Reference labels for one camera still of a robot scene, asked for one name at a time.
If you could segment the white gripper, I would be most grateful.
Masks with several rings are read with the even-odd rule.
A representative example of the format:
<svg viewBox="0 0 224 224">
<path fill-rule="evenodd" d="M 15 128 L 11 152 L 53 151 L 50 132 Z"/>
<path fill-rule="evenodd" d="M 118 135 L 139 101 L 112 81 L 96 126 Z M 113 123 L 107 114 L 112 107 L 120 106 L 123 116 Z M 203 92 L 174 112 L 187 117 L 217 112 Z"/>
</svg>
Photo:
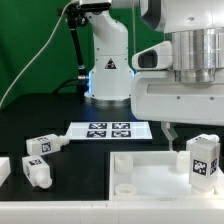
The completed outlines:
<svg viewBox="0 0 224 224">
<path fill-rule="evenodd" d="M 174 123 L 224 126 L 224 71 L 212 83 L 182 84 L 171 71 L 138 72 L 132 80 L 131 110 L 139 120 L 164 121 L 161 129 L 173 150 Z"/>
</svg>

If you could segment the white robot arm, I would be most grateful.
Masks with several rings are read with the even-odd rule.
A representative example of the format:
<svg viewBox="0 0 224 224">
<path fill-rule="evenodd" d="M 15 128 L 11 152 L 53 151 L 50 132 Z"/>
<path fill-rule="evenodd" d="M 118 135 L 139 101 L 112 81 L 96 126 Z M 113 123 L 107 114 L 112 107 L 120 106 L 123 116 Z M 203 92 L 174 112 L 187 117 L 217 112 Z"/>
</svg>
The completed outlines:
<svg viewBox="0 0 224 224">
<path fill-rule="evenodd" d="M 131 103 L 139 120 L 224 126 L 224 0 L 139 0 L 147 26 L 164 41 L 127 61 L 128 32 L 98 9 L 95 65 L 85 100 L 101 106 Z"/>
</svg>

